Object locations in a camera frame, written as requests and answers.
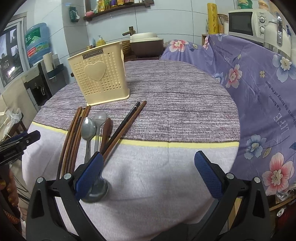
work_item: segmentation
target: basket base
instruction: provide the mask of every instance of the basket base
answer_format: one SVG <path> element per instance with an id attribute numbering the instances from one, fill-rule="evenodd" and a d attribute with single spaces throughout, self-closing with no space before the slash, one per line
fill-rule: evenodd
<path id="1" fill-rule="evenodd" d="M 122 98 L 118 98 L 118 99 L 112 99 L 112 100 L 106 100 L 106 101 L 101 101 L 101 102 L 92 103 L 92 104 L 87 103 L 87 105 L 94 106 L 94 105 L 105 104 L 105 103 L 119 101 L 119 100 L 126 100 L 126 99 L 129 98 L 129 96 L 130 96 L 130 89 L 128 89 L 128 95 L 126 97 L 122 97 Z"/>

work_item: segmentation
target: blue flower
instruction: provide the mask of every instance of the blue flower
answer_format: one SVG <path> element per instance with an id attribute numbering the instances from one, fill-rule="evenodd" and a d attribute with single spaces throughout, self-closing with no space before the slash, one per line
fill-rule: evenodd
<path id="1" fill-rule="evenodd" d="M 272 64 L 274 67 L 278 68 L 276 76 L 280 82 L 284 83 L 288 79 L 288 76 L 290 76 L 291 79 L 296 80 L 296 65 L 291 61 L 281 55 L 275 54 L 272 59 Z"/>
<path id="2" fill-rule="evenodd" d="M 221 74 L 216 73 L 216 74 L 213 75 L 213 77 L 214 77 L 216 80 L 218 80 L 218 82 L 219 82 L 220 84 L 222 84 L 223 81 L 224 81 L 223 72 L 222 72 Z"/>
<path id="3" fill-rule="evenodd" d="M 216 36 L 218 36 L 218 40 L 221 42 L 222 41 L 222 38 L 224 36 L 226 36 L 227 34 L 216 34 Z"/>
<path id="4" fill-rule="evenodd" d="M 247 140 L 247 149 L 244 157 L 251 160 L 253 156 L 259 157 L 262 154 L 262 145 L 266 142 L 266 138 L 262 138 L 260 135 L 252 135 L 250 139 Z"/>

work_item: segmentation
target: water bottle label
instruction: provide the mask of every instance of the water bottle label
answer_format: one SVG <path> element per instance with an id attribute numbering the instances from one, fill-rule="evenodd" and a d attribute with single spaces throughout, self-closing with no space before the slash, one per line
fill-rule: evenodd
<path id="1" fill-rule="evenodd" d="M 40 28 L 36 28 L 25 35 L 26 47 L 41 38 Z"/>
<path id="2" fill-rule="evenodd" d="M 37 53 L 38 51 L 40 51 L 42 49 L 48 48 L 48 47 L 49 47 L 48 41 L 44 41 L 40 44 L 37 44 L 36 46 L 34 46 L 33 48 L 28 50 L 28 52 L 27 52 L 28 57 L 30 58 L 33 54 Z"/>

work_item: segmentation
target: heart emblem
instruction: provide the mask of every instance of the heart emblem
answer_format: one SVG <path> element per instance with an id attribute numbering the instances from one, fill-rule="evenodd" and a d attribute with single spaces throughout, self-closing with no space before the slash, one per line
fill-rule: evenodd
<path id="1" fill-rule="evenodd" d="M 92 80 L 99 81 L 106 72 L 106 64 L 102 61 L 98 61 L 95 64 L 88 64 L 85 66 L 84 72 Z"/>

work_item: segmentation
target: hand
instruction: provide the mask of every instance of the hand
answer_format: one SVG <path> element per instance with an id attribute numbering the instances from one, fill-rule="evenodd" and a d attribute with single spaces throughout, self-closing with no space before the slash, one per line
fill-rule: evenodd
<path id="1" fill-rule="evenodd" d="M 0 191 L 6 188 L 9 193 L 8 201 L 11 202 L 12 206 L 17 206 L 19 199 L 17 194 L 17 186 L 15 185 L 15 178 L 13 176 L 13 172 L 9 170 L 9 184 L 4 180 L 0 180 Z"/>

